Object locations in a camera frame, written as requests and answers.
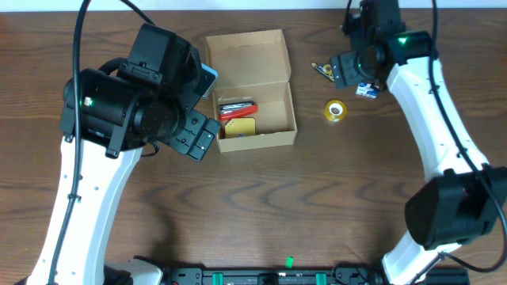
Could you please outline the brown cardboard box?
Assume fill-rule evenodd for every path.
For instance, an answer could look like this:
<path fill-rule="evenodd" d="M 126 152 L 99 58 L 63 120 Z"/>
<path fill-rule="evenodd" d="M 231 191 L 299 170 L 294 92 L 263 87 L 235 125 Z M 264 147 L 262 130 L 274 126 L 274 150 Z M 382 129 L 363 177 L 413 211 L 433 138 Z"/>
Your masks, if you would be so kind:
<path fill-rule="evenodd" d="M 217 143 L 222 153 L 292 145 L 297 135 L 290 87 L 291 65 L 281 29 L 206 38 L 207 64 L 218 72 L 212 93 L 215 119 L 221 123 Z M 230 120 L 219 119 L 219 106 L 253 101 L 256 135 L 226 139 Z"/>

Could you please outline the yellow sticky note pad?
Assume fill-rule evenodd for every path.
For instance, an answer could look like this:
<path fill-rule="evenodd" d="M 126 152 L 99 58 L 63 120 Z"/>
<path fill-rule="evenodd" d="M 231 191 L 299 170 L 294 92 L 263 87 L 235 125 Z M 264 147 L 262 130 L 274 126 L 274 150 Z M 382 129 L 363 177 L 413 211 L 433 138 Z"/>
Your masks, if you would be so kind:
<path fill-rule="evenodd" d="M 254 118 L 234 118 L 226 123 L 224 128 L 226 139 L 256 135 L 256 121 Z"/>

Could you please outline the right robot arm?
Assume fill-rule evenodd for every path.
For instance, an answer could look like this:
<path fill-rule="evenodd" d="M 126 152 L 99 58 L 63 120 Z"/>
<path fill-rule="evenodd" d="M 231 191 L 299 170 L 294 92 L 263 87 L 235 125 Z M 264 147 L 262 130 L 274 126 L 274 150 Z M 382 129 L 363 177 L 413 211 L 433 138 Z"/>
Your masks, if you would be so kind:
<path fill-rule="evenodd" d="M 382 260 L 387 284 L 430 279 L 454 251 L 505 224 L 506 170 L 493 167 L 469 136 L 444 81 L 436 32 L 410 31 L 397 0 L 360 3 L 345 15 L 351 48 L 330 60 L 339 89 L 368 83 L 400 105 L 420 152 L 425 185 L 406 203 L 407 231 Z"/>

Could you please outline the red black stapler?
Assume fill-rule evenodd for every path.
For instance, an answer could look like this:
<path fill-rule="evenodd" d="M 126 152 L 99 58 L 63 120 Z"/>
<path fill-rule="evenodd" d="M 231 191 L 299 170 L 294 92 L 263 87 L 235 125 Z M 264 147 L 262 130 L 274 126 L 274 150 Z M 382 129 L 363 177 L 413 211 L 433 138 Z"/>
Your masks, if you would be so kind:
<path fill-rule="evenodd" d="M 254 114 L 258 111 L 258 106 L 253 101 L 244 101 L 232 104 L 222 104 L 219 106 L 219 119 L 231 120 Z"/>

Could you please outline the yellow adhesive tape roll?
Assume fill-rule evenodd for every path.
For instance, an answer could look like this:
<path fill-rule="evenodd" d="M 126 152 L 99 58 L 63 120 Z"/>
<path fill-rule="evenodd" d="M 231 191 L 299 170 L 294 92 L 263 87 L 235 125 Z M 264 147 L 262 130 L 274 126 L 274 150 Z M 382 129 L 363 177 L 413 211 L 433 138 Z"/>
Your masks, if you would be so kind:
<path fill-rule="evenodd" d="M 324 116 L 333 123 L 342 120 L 347 114 L 347 107 L 343 101 L 332 100 L 324 108 Z"/>

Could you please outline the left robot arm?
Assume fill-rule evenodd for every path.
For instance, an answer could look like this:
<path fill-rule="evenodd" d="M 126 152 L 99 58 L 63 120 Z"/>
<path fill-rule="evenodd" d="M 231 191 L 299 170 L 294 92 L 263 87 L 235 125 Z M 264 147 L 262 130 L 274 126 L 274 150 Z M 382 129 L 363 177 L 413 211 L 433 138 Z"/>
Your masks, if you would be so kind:
<path fill-rule="evenodd" d="M 128 57 L 79 71 L 65 85 L 59 188 L 27 284 L 169 284 L 170 270 L 135 257 L 107 264 L 120 197 L 147 145 L 199 161 L 219 131 L 195 107 L 219 75 L 187 40 L 143 25 Z"/>

